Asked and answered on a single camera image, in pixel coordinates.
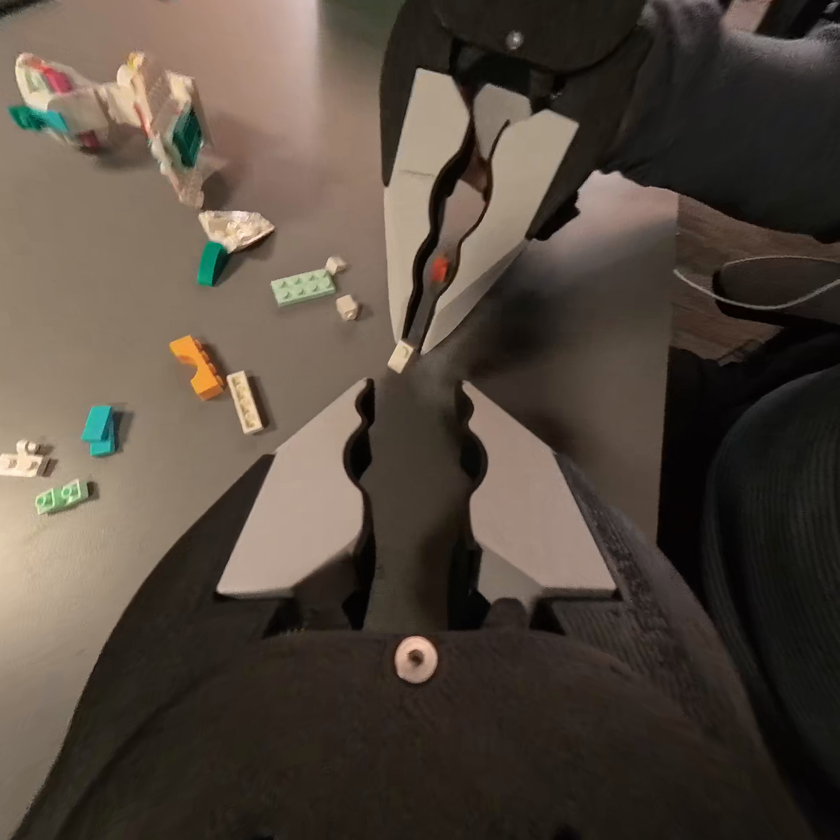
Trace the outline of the small teal lego piece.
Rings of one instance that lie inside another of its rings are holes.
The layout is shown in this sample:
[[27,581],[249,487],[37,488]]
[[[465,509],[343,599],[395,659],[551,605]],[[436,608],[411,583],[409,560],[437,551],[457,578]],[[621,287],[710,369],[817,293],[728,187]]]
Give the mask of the small teal lego piece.
[[207,241],[196,271],[197,285],[214,287],[222,276],[229,258],[230,253],[223,244],[212,240]]

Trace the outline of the white clear lego brick cluster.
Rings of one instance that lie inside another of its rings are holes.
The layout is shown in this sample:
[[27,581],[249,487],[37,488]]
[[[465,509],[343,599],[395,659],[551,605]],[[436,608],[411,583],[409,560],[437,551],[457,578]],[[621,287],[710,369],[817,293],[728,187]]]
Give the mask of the white clear lego brick cluster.
[[257,212],[203,211],[197,216],[206,239],[232,255],[271,236],[276,226]]

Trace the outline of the white lego unicorn head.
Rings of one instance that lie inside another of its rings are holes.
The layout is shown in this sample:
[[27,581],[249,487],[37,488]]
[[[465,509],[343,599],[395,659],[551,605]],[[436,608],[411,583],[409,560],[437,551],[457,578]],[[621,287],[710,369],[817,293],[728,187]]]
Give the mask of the white lego unicorn head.
[[96,82],[69,66],[26,52],[16,57],[14,75],[22,101],[6,111],[21,130],[48,135],[85,152],[105,148],[115,125],[147,132],[135,92],[125,78]]

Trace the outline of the orange lego arch brick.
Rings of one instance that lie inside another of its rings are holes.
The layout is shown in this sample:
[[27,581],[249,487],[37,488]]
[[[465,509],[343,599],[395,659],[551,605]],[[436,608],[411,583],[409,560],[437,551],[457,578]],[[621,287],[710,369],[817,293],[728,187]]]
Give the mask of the orange lego arch brick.
[[186,335],[171,341],[169,349],[180,364],[192,369],[191,387],[200,399],[206,402],[224,392],[226,381],[199,340]]

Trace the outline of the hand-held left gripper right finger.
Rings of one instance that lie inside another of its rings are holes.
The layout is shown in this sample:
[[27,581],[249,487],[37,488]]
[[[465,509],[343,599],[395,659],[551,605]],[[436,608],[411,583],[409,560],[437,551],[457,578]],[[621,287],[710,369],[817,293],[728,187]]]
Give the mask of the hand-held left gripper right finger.
[[613,575],[551,447],[473,384],[460,391],[479,457],[469,498],[477,592],[488,601],[611,599]]

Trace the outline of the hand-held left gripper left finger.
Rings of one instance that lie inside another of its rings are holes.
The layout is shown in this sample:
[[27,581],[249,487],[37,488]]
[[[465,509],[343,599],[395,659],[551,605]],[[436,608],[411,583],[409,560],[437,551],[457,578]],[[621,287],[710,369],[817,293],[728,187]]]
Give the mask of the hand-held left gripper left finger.
[[224,597],[349,597],[368,585],[360,476],[374,383],[365,377],[281,444],[217,582]]

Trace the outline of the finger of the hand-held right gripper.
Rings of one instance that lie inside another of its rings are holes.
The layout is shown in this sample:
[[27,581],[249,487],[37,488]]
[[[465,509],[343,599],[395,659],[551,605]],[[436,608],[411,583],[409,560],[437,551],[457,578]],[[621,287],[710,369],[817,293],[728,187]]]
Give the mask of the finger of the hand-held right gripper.
[[392,169],[384,189],[388,305],[396,342],[432,349],[452,333],[477,297],[459,297],[478,281],[476,236],[463,237],[453,260],[455,274],[425,313],[424,267],[439,236],[439,197],[445,176],[455,171],[471,135],[467,106],[452,77],[418,68]]
[[542,110],[500,132],[490,157],[489,200],[458,243],[453,278],[437,299],[420,354],[455,331],[523,251],[578,128],[578,122]]

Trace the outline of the person's right hand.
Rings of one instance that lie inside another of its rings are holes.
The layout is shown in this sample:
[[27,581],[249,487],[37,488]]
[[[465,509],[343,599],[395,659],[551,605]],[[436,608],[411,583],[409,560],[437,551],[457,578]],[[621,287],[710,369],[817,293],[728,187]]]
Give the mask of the person's right hand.
[[490,199],[490,164],[480,155],[470,158],[459,180],[477,192],[487,203]]

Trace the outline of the person's right forearm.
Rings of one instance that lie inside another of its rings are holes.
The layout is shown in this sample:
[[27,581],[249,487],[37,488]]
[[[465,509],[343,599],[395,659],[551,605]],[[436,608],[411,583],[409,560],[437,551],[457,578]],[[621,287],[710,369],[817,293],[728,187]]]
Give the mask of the person's right forearm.
[[648,2],[653,44],[599,168],[777,232],[839,237],[839,28],[782,39]]

